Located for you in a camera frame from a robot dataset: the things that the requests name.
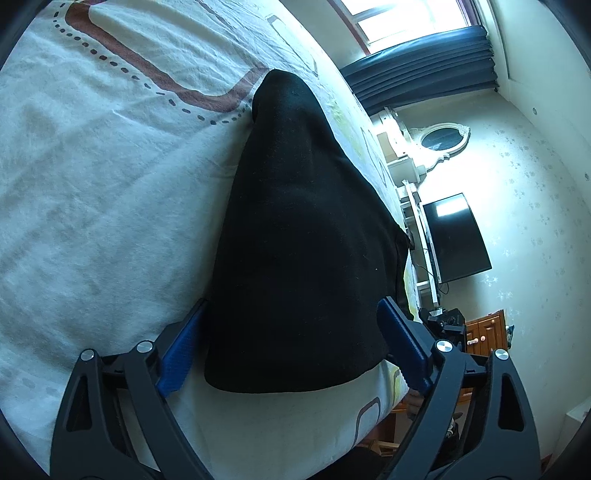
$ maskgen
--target silver bolt head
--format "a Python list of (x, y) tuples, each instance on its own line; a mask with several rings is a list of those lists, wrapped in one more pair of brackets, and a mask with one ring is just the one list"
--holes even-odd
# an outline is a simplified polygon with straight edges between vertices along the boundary
[(439, 350), (440, 352), (451, 352), (453, 348), (453, 345), (448, 342), (447, 340), (439, 340), (437, 342), (437, 350)]
[(92, 360), (95, 357), (95, 351), (88, 349), (88, 350), (84, 350), (81, 354), (80, 354), (80, 360), (82, 360), (83, 362), (87, 362), (88, 360)]
[(152, 348), (154, 348), (154, 344), (149, 340), (144, 340), (143, 342), (138, 343), (138, 346), (135, 348), (139, 353), (148, 353)]
[(499, 360), (509, 360), (509, 353), (507, 350), (503, 350), (502, 348), (495, 350), (495, 355)]

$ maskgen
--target wall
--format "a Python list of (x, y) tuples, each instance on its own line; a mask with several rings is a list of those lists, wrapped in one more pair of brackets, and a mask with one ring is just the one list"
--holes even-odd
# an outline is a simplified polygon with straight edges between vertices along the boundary
[(545, 456), (564, 414), (591, 394), (589, 209), (556, 150), (501, 95), (399, 113), (409, 128), (450, 121), (472, 129), (466, 149), (428, 173), (419, 192), (424, 202), (466, 195), (493, 268), (451, 282), (443, 306), (467, 319), (505, 310)]
[[(500, 92), (560, 154), (587, 205), (591, 205), (591, 73), (550, 10), (538, 0), (477, 0), (492, 6), (496, 23), (486, 27), (503, 55)], [(500, 51), (496, 41), (496, 51)]]
[(355, 37), (326, 0), (281, 0), (338, 68), (365, 57)]

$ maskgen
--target black monitor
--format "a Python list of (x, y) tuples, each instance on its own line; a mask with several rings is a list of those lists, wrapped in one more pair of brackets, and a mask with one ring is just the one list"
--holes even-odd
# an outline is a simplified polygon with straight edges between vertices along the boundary
[(423, 205), (440, 283), (492, 268), (480, 229), (463, 193)]

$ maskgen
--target mattress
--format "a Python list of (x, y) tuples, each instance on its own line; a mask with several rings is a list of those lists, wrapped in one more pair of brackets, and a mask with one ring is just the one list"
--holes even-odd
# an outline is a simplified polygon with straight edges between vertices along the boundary
[[(0, 408), (45, 470), (80, 351), (126, 352), (205, 296), (252, 95), (271, 69), (310, 86), (403, 226), (369, 118), (276, 0), (56, 0), (0, 72)], [(344, 455), (406, 390), (384, 361), (317, 392), (233, 394), (197, 361), (169, 403), (216, 479), (296, 480)]]

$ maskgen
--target dotted line pattern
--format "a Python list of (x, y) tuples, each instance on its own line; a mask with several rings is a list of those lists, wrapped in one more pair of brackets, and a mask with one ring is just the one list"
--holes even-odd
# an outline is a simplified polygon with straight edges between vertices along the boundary
[[(60, 8), (63, 8), (64, 6), (65, 6), (65, 3), (61, 4), (60, 5)], [(59, 17), (59, 15), (60, 15), (60, 12), (59, 11), (55, 12), (53, 14), (54, 19), (57, 19), (57, 17)], [(59, 30), (60, 33), (66, 33), (66, 29), (65, 28), (61, 28), (61, 25), (59, 23), (57, 23), (57, 20), (54, 20), (53, 23), (55, 23), (54, 26), (56, 28), (59, 28), (60, 29)], [(66, 33), (66, 37), (72, 37), (72, 36), (73, 36), (72, 33), (70, 33), (70, 32)], [(80, 40), (82, 40), (82, 38), (77, 36), (77, 37), (74, 37), (74, 40), (80, 41)], [(88, 48), (89, 47), (89, 43), (84, 41), (84, 42), (82, 42), (82, 46), (84, 48)], [(95, 50), (94, 48), (92, 48), (90, 50), (90, 53), (91, 53), (91, 55), (97, 55), (98, 54), (98, 51)], [(108, 57), (106, 57), (105, 55), (99, 55), (98, 59), (99, 60), (102, 60), (102, 61), (106, 61), (108, 59)], [(110, 61), (109, 62), (109, 65), (111, 65), (112, 67), (118, 66), (117, 62), (115, 62), (115, 61)], [(129, 70), (127, 68), (125, 68), (125, 67), (121, 67), (121, 71), (123, 73), (125, 73), (125, 74), (129, 73)], [(137, 75), (132, 75), (131, 78), (134, 79), (134, 80), (139, 80), (139, 77)], [(146, 87), (148, 90), (151, 90), (152, 89), (152, 87), (150, 85), (148, 85), (147, 83), (144, 83), (144, 87)], [(166, 95), (166, 93), (164, 93), (164, 92), (155, 92), (155, 93), (156, 93), (156, 95)], [(177, 106), (177, 104), (175, 103), (175, 101), (172, 100), (172, 99), (169, 99), (168, 100), (168, 103), (171, 106)], [(248, 99), (248, 103), (252, 103), (252, 98), (249, 98)], [(184, 113), (189, 113), (189, 114), (191, 113), (191, 110), (188, 110), (186, 108), (182, 108), (181, 110)], [(246, 107), (243, 107), (241, 112), (239, 112), (237, 110), (235, 112), (236, 115), (232, 117), (232, 121), (233, 122), (237, 121), (238, 118), (240, 118), (242, 116), (242, 114), (245, 113), (245, 112), (246, 112)], [(197, 115), (197, 118), (199, 118), (199, 120), (201, 120), (202, 122), (205, 121), (205, 117), (203, 115)], [(215, 121), (215, 120), (210, 120), (209, 123), (212, 124), (212, 125), (217, 125), (217, 121)], [(222, 120), (222, 123), (223, 124), (229, 124), (230, 121), (228, 121), (228, 120)]]

